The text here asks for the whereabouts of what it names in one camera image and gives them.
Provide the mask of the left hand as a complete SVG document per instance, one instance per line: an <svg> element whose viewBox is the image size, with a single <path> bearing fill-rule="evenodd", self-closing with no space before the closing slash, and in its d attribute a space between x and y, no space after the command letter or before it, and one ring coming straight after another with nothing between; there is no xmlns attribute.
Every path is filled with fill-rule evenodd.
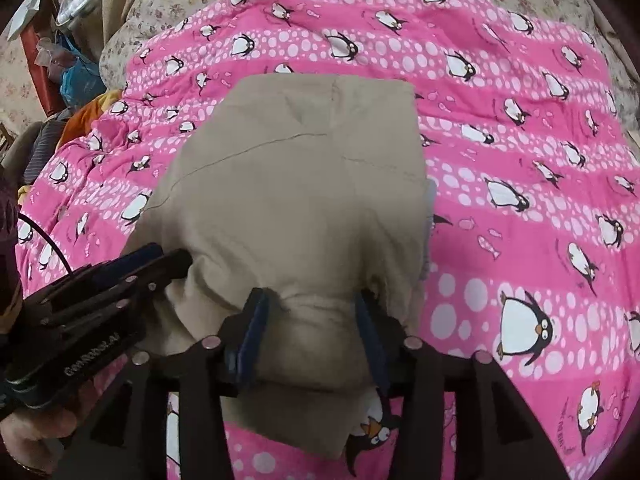
<svg viewBox="0 0 640 480"><path fill-rule="evenodd" d="M1 437L9 456L35 474L50 476L58 459L46 442L69 437L98 399L98 390L89 380L79 388L73 401L50 405L42 411L16 410L1 422Z"/></svg>

